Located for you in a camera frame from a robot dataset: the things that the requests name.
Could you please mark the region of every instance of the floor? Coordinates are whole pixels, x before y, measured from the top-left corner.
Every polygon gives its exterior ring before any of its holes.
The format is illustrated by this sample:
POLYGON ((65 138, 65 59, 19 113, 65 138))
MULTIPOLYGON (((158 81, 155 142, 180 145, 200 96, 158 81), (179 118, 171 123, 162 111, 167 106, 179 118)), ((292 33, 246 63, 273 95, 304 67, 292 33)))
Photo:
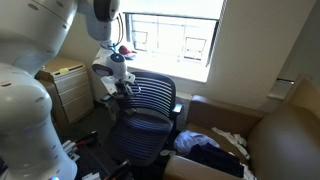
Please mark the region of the floor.
MULTIPOLYGON (((68 126, 67 128, 56 128, 61 142, 66 140, 75 141, 92 131, 98 132, 98 141, 100 144, 106 140, 114 122, 110 118, 110 114, 103 105, 95 104, 94 110, 79 122, 68 126)), ((173 140, 178 132, 175 132, 169 139, 166 149, 173 149, 173 140)), ((169 156, 159 156, 155 163, 146 168, 131 167, 131 172, 135 180, 161 180, 169 156)))

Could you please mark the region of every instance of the office chair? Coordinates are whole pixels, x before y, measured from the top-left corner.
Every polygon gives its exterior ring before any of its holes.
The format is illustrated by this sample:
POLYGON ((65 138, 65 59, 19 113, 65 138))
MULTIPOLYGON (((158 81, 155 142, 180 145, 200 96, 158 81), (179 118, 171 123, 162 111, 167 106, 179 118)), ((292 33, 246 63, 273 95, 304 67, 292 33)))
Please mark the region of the office chair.
POLYGON ((151 72, 133 74, 136 84, 130 87, 135 95, 117 100, 120 115, 103 148, 118 161, 129 159, 132 165, 144 167, 156 160, 175 130, 182 105, 175 103, 176 88, 169 77, 151 72), (128 109, 136 111, 126 113, 128 109))

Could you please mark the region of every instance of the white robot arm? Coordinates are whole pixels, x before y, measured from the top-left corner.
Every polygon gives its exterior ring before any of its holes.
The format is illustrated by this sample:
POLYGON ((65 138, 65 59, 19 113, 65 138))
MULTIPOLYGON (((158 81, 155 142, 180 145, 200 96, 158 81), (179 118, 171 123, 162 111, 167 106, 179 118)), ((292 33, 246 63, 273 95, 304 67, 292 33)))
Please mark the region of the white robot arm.
MULTIPOLYGON (((89 35, 110 46, 111 24, 96 17, 116 18, 119 0, 0 1, 0 156, 8 165, 0 180, 71 180, 76 175, 52 125, 51 98, 34 75, 58 53, 78 5, 88 18, 89 35)), ((99 52, 97 73, 109 67, 114 83, 133 82, 124 62, 112 64, 112 51, 99 52)))

